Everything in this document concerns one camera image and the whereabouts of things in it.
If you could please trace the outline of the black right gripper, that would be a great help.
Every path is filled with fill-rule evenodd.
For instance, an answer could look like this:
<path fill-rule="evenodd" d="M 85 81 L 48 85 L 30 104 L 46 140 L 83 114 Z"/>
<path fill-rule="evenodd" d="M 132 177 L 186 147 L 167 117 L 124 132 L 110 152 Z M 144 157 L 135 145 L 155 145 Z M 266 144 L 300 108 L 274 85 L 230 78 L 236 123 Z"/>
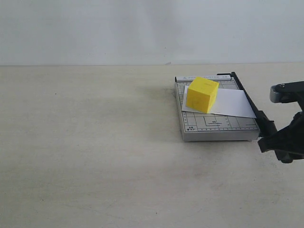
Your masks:
<path fill-rule="evenodd" d="M 291 123 L 277 130 L 274 121 L 264 112 L 258 112 L 257 123 L 260 128 L 258 146 L 261 152 L 274 151 L 282 163 L 292 163 L 304 158 L 304 113 L 294 115 Z"/>

